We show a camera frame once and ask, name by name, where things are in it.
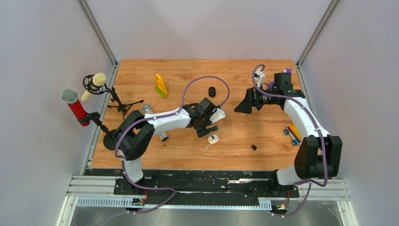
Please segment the white earbud charging case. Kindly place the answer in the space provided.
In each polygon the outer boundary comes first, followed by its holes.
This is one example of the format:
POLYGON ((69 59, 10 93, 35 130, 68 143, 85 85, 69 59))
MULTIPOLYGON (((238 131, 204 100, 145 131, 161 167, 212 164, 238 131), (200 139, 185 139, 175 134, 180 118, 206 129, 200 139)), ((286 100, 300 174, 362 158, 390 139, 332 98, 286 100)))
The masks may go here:
POLYGON ((219 138, 219 136, 216 135, 216 134, 210 135, 210 136, 207 138, 207 141, 208 141, 208 143, 209 143, 210 145, 215 145, 215 144, 217 144, 217 143, 219 142, 219 140, 220 140, 220 138, 219 138))

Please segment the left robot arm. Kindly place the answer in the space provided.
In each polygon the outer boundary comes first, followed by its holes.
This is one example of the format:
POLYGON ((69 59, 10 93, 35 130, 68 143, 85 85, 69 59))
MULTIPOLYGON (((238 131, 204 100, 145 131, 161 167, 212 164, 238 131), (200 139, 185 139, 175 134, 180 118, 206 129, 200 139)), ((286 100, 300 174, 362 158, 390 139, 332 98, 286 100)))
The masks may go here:
POLYGON ((199 103, 181 105, 163 113, 133 111, 113 133, 115 156, 121 159, 126 189, 140 194, 144 189, 141 157, 153 136, 173 129, 193 128, 198 137, 218 130, 216 122, 226 117, 224 109, 208 98, 199 103))

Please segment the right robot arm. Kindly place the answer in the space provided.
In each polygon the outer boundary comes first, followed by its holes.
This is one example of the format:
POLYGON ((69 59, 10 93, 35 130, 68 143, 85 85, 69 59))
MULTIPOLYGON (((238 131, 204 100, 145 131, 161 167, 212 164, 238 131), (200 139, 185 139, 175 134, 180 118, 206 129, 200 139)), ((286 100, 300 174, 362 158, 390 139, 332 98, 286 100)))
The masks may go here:
POLYGON ((248 88, 243 101, 234 109, 237 113, 251 114, 253 108, 261 110, 264 105, 278 105, 291 118, 299 132, 300 147, 294 164, 276 171, 276 179, 269 185, 274 196, 282 196, 288 185, 300 185, 306 181, 325 186, 329 178, 336 177, 339 171, 343 142, 339 136, 332 136, 318 122, 309 110, 304 93, 294 89, 291 73, 274 75, 274 83, 263 89, 265 75, 261 70, 252 74, 254 86, 248 88))

